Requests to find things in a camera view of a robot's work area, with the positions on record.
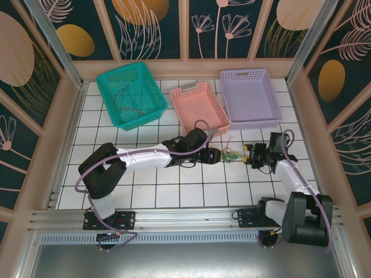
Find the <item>pink perforated plastic basket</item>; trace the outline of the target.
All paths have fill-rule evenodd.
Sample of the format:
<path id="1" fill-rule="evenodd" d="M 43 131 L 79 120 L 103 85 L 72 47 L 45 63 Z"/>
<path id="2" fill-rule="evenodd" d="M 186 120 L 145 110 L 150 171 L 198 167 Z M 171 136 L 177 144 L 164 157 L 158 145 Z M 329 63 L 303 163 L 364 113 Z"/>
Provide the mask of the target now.
<path id="1" fill-rule="evenodd" d="M 195 126 L 207 131 L 207 125 L 195 123 L 199 119 L 206 121 L 214 136 L 221 136 L 230 128 L 230 120 L 209 82 L 198 82 L 184 90 L 178 87 L 169 94 L 185 133 Z"/>

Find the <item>lavender perforated plastic basket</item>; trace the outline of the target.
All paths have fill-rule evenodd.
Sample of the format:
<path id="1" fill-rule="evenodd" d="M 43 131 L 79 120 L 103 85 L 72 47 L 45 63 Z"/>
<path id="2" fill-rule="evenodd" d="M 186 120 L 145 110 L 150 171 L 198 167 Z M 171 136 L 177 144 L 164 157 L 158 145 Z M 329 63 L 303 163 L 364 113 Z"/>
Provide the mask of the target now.
<path id="1" fill-rule="evenodd" d="M 265 129 L 282 122 L 281 109 L 265 68 L 220 71 L 230 130 Z"/>

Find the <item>teal perforated plastic basket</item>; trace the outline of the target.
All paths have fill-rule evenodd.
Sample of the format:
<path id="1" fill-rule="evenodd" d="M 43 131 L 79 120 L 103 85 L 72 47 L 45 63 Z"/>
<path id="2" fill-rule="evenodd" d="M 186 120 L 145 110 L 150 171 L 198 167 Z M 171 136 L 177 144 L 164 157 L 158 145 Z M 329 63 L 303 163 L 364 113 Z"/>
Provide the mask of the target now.
<path id="1" fill-rule="evenodd" d="M 112 124 L 129 131 L 159 119 L 168 108 L 143 62 L 131 63 L 96 78 Z"/>

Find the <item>grey metal panel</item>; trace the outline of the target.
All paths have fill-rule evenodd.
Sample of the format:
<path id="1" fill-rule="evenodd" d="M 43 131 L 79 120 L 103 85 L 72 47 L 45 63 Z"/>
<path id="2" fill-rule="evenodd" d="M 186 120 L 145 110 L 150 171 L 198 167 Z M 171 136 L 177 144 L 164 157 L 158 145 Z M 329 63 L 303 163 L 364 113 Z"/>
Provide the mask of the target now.
<path id="1" fill-rule="evenodd" d="M 334 255 L 310 247 L 256 243 L 42 246 L 32 278 L 344 278 Z"/>

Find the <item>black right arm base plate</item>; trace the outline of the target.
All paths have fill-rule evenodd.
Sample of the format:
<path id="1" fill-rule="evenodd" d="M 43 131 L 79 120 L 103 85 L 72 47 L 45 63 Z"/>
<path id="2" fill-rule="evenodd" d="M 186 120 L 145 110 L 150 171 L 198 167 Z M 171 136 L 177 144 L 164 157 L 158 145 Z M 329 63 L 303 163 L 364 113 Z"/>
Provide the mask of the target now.
<path id="1" fill-rule="evenodd" d="M 239 228 L 258 228 L 260 221 L 255 208 L 243 208 L 237 210 Z"/>

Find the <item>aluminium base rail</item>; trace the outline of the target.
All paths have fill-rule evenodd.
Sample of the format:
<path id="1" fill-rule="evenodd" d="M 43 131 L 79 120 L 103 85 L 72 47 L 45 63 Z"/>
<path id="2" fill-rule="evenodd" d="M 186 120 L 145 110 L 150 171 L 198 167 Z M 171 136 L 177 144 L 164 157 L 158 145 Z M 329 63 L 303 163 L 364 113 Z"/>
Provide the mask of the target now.
<path id="1" fill-rule="evenodd" d="M 135 209 L 134 232 L 236 231 L 235 207 Z M 31 214 L 29 232 L 82 232 L 83 210 L 39 210 Z"/>

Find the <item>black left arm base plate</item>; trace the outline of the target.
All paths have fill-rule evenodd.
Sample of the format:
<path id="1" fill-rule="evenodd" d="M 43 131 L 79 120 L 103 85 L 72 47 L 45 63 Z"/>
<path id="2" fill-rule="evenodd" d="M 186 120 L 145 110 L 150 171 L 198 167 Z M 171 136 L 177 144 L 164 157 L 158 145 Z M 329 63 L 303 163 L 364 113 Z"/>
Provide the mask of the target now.
<path id="1" fill-rule="evenodd" d="M 134 230 L 136 213 L 134 211 L 116 211 L 115 214 L 103 220 L 108 226 L 123 231 Z M 93 211 L 84 214 L 82 229 L 85 231 L 107 230 Z"/>

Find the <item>aluminium frame post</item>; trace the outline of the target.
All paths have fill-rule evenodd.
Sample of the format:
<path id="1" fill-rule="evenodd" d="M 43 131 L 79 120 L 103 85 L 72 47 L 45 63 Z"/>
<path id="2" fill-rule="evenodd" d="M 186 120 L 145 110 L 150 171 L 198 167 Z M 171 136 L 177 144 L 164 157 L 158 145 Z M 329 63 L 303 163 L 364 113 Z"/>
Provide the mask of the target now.
<path id="1" fill-rule="evenodd" d="M 54 23 L 62 23 L 73 10 L 72 0 L 23 0 L 51 48 L 57 54 L 73 82 L 81 87 L 81 79 L 73 60 L 57 34 Z"/>
<path id="2" fill-rule="evenodd" d="M 338 1 L 339 0 L 324 0 L 323 4 L 321 5 L 319 12 L 314 18 L 314 21 L 312 22 L 302 43 L 300 44 L 300 47 L 294 56 L 293 62 L 285 76 L 286 85 L 288 87 L 291 86 L 292 82 L 299 74 L 305 60 L 309 56 L 310 51 L 314 48 L 315 43 L 334 13 Z"/>

